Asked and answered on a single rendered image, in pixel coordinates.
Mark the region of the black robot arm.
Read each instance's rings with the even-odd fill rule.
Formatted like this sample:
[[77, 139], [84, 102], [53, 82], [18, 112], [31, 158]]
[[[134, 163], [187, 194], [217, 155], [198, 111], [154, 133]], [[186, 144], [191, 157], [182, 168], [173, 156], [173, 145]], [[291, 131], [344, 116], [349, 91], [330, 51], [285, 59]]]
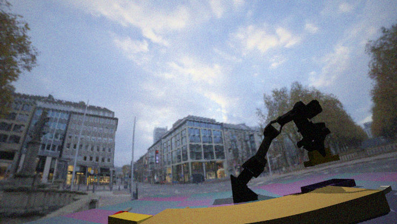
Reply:
[[[318, 115], [320, 112], [322, 112], [322, 107], [317, 100], [312, 100], [307, 105], [300, 101], [294, 105], [293, 110], [290, 110], [288, 113], [279, 116], [276, 120], [269, 122], [263, 132], [264, 139], [256, 155], [248, 159], [242, 165], [242, 168], [244, 168], [244, 170], [236, 178], [246, 185], [252, 177], [258, 177], [263, 172], [264, 167], [266, 166], [267, 159], [265, 159], [265, 156], [268, 148], [270, 147], [272, 140], [281, 133], [282, 127], [290, 121], [294, 121], [296, 126], [299, 127], [300, 125], [309, 121], [307, 118], [311, 119], [314, 116]], [[275, 122], [278, 122], [281, 125], [279, 131], [271, 125]], [[323, 129], [325, 127], [325, 123], [313, 123], [311, 124], [311, 126], [316, 132]]]

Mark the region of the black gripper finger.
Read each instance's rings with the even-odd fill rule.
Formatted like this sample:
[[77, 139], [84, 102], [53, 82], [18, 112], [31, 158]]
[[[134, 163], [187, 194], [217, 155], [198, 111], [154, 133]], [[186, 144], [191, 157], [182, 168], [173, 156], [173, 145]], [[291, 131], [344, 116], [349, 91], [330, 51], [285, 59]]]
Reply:
[[[313, 142], [314, 142], [314, 141], [313, 141]], [[313, 143], [313, 142], [312, 142], [312, 143]], [[311, 143], [311, 144], [308, 144], [308, 145], [306, 145], [306, 146], [304, 146], [303, 148], [306, 149], [306, 150], [308, 150], [308, 151], [316, 150], [316, 148], [314, 148], [314, 146], [312, 145], [312, 143]]]
[[325, 147], [324, 147], [324, 140], [325, 140], [326, 136], [324, 136], [322, 139], [313, 142], [312, 145], [314, 146], [314, 148], [316, 148], [316, 150], [323, 156], [326, 156], [325, 153]]

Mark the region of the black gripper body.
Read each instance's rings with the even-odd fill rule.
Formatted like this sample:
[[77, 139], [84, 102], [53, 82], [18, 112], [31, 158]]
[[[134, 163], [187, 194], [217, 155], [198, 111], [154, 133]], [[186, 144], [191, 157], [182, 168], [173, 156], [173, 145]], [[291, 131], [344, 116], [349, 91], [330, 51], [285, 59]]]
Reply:
[[298, 127], [297, 132], [300, 132], [303, 137], [301, 141], [297, 142], [298, 148], [311, 144], [313, 140], [316, 142], [331, 133], [326, 127], [315, 132], [311, 124], [312, 122], [308, 121]]

